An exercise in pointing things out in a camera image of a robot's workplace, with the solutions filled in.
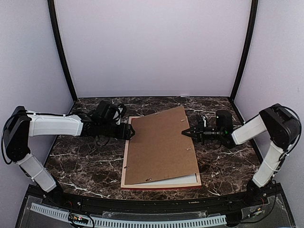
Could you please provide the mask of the brown cardboard backing board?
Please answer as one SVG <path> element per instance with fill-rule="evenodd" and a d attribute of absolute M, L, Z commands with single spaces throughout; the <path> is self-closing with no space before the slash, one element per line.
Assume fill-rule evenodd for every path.
<path fill-rule="evenodd" d="M 147 184 L 199 173 L 193 141 L 181 133 L 189 128 L 183 106 L 131 116 L 129 123 L 135 135 L 125 145 L 122 184 Z"/>

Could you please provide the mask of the canyon photo print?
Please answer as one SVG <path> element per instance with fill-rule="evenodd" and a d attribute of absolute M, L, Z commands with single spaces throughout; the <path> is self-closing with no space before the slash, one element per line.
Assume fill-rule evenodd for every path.
<path fill-rule="evenodd" d="M 166 180 L 159 180 L 159 181 L 152 181 L 152 182 L 145 182 L 139 183 L 136 185 L 174 185 L 174 184 L 188 184 L 188 183 L 196 183 L 197 176 L 196 174 L 166 179 Z"/>

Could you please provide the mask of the red wooden picture frame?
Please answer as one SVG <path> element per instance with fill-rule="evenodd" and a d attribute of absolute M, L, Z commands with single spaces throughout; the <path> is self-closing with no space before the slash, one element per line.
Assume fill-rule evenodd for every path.
<path fill-rule="evenodd" d="M 196 183 L 188 183 L 188 184 L 174 184 L 174 185 L 124 185 L 121 182 L 122 189 L 129 190 L 166 190 L 166 189 L 179 189 L 179 188 L 196 188 L 201 185 L 201 180 L 199 177 L 199 173 L 196 174 L 197 182 Z"/>

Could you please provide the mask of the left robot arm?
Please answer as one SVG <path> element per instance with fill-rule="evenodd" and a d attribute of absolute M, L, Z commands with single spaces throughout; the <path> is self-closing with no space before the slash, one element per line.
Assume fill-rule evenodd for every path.
<path fill-rule="evenodd" d="M 67 203 L 58 181 L 47 171 L 30 148 L 39 139 L 51 139 L 59 135 L 76 137 L 105 136 L 130 140 L 135 130 L 129 123 L 122 123 L 124 107 L 108 107 L 106 110 L 71 114 L 48 114 L 28 111 L 18 106 L 4 124 L 1 136 L 2 155 L 7 164 L 16 163 L 35 182 L 48 199 L 57 207 Z"/>

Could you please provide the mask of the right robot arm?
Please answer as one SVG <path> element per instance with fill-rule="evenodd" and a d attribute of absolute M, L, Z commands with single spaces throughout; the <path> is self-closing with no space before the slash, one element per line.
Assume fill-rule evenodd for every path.
<path fill-rule="evenodd" d="M 204 115 L 198 115 L 197 125 L 181 133 L 201 144 L 206 140 L 217 140 L 228 149 L 244 144 L 263 133 L 269 135 L 268 151 L 247 185 L 251 189 L 242 196 L 245 205 L 253 206 L 261 198 L 259 189 L 266 186 L 280 171 L 285 158 L 298 144 L 302 134 L 302 122 L 293 109 L 274 104 L 261 110 L 237 129 L 233 128 L 232 114 L 226 110 L 219 110 L 216 111 L 214 127 L 208 125 Z"/>

